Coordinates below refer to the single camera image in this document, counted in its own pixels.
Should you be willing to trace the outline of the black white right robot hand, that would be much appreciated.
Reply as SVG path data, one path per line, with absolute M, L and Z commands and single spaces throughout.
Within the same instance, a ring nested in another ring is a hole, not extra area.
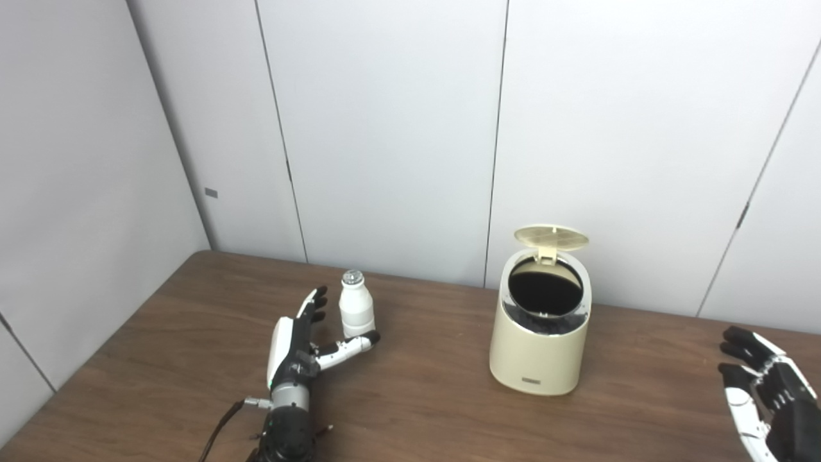
M 741 444 L 753 461 L 818 461 L 818 395 L 797 363 L 757 332 L 731 325 L 720 363 L 724 397 Z

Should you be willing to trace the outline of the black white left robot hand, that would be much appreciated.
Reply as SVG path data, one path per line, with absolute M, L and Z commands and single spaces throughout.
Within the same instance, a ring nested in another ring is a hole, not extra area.
M 333 344 L 315 345 L 312 328 L 325 319 L 325 305 L 326 286 L 317 287 L 306 296 L 296 316 L 282 316 L 276 323 L 266 373 L 266 386 L 270 391 L 281 385 L 310 387 L 323 370 L 366 353 L 381 340 L 377 330 L 370 330 Z

